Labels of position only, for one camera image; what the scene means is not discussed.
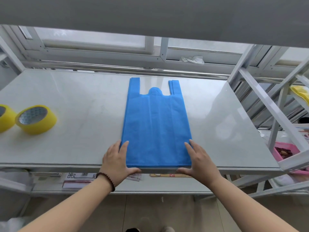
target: pink plastic container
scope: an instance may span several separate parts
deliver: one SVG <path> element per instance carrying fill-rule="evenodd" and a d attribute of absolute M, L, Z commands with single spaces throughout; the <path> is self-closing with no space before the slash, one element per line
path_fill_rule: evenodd
<path fill-rule="evenodd" d="M 296 147 L 296 145 L 290 144 L 290 143 L 276 142 L 275 147 L 289 149 L 289 150 L 291 150 L 293 155 L 296 155 L 300 152 L 299 149 Z M 274 156 L 275 160 L 277 160 L 278 162 L 283 160 L 282 156 L 276 150 L 276 148 L 273 149 L 272 155 Z M 292 172 L 292 174 L 309 175 L 309 171 L 296 170 L 296 171 Z"/>

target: blue bag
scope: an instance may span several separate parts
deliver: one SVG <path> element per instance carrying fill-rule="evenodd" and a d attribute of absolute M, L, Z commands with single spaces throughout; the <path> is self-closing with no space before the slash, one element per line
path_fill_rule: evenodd
<path fill-rule="evenodd" d="M 129 141 L 128 167 L 191 166 L 184 142 L 190 126 L 178 80 L 168 82 L 171 95 L 157 87 L 139 94 L 140 79 L 130 78 L 122 142 Z"/>

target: forearm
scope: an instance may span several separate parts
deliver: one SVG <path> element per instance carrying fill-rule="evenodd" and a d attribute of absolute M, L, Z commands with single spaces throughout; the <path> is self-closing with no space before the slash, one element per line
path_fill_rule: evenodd
<path fill-rule="evenodd" d="M 111 184 L 106 177 L 98 176 L 89 185 L 22 228 L 20 232 L 78 231 L 111 190 Z"/>
<path fill-rule="evenodd" d="M 209 188 L 242 232 L 297 232 L 225 178 L 220 178 Z"/>

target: yellow tape roll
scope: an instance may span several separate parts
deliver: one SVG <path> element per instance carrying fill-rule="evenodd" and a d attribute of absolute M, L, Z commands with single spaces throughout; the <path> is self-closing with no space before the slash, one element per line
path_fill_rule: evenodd
<path fill-rule="evenodd" d="M 51 129 L 56 124 L 57 118 L 47 106 L 36 105 L 18 113 L 15 122 L 26 133 L 35 135 Z"/>
<path fill-rule="evenodd" d="M 0 133 L 13 127 L 16 113 L 9 107 L 0 104 Z"/>

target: brown bracelet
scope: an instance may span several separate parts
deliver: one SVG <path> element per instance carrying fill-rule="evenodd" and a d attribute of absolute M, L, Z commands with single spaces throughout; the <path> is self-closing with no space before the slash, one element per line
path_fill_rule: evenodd
<path fill-rule="evenodd" d="M 107 179 L 108 179 L 108 180 L 110 181 L 110 183 L 112 184 L 112 192 L 114 192 L 115 189 L 116 189 L 116 187 L 115 187 L 115 184 L 114 184 L 113 180 L 112 180 L 106 173 L 101 173 L 101 172 L 99 172 L 99 173 L 97 173 L 97 175 L 96 175 L 95 178 L 98 178 L 98 175 L 103 175 L 103 176 L 106 176 L 106 177 L 107 177 Z"/>

